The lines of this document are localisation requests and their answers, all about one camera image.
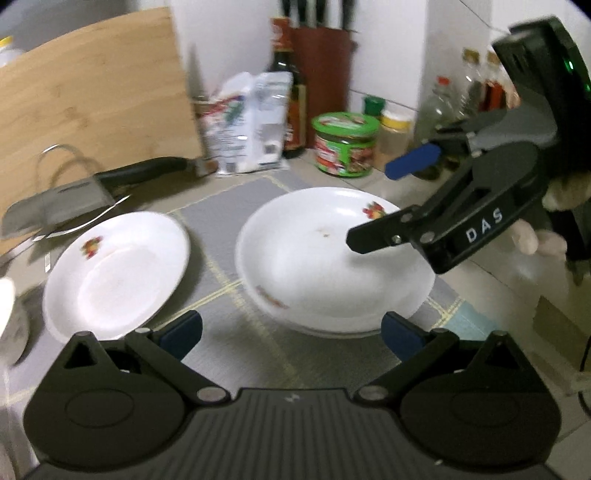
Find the green jar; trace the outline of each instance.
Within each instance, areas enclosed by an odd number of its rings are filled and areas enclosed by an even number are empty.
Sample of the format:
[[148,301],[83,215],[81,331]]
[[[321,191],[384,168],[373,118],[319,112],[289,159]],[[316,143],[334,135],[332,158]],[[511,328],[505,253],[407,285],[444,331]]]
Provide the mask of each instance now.
[[363,177],[374,163],[379,121],[349,112],[323,113],[312,120],[316,130],[316,166],[339,177]]

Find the yellow lid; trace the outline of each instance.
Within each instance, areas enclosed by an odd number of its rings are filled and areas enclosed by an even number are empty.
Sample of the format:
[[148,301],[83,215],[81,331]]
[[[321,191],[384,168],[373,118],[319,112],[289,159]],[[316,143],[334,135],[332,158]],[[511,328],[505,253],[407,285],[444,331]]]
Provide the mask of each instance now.
[[410,118],[396,115],[387,110],[382,113],[382,125],[394,130],[410,130],[412,120]]
[[12,35],[4,37],[2,40],[0,40],[0,48],[6,47],[6,46],[10,45],[11,43],[12,43]]

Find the cleaver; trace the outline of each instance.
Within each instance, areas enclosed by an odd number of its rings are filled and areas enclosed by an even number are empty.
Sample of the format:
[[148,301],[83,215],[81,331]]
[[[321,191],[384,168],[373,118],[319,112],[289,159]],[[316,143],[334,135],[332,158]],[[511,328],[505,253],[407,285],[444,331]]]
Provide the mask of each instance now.
[[183,157],[151,158],[46,190],[8,208],[2,218],[2,239],[60,225],[111,206],[115,203],[111,191],[117,187],[135,185],[181,170],[193,171],[198,176],[198,166],[197,160]]

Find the glass bottle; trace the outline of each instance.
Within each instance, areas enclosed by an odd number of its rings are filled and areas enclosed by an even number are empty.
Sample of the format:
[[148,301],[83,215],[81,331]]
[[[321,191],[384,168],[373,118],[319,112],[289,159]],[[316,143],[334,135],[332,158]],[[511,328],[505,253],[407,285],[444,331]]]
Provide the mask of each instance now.
[[[449,83],[449,78],[437,77],[432,94],[421,105],[414,128],[413,148],[418,148],[424,141],[428,141],[436,133],[437,128],[455,120]],[[423,180],[437,180],[442,169],[442,162],[438,161],[435,165],[417,171],[413,175]]]
[[459,101],[456,118],[464,120],[475,116],[484,98],[480,54],[476,50],[464,48],[462,77],[457,87]]
[[287,111],[283,156],[294,158],[306,148],[306,84],[294,63],[290,19],[273,18],[273,60],[268,72],[291,72],[293,86]]

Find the white plate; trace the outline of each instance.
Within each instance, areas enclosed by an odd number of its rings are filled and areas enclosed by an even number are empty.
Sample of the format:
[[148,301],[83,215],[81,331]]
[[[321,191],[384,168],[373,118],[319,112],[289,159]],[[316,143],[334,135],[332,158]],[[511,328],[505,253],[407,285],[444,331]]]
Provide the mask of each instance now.
[[189,253],[187,232],[168,215],[134,212],[96,225],[64,251],[47,279],[48,330],[62,342],[81,330],[99,340],[125,335],[172,295]]
[[236,244],[246,292],[264,313],[312,335],[366,336],[379,331],[388,311],[410,317],[435,282],[427,261],[411,245],[361,255],[345,242],[379,206],[399,209],[338,188],[299,190],[263,205]]

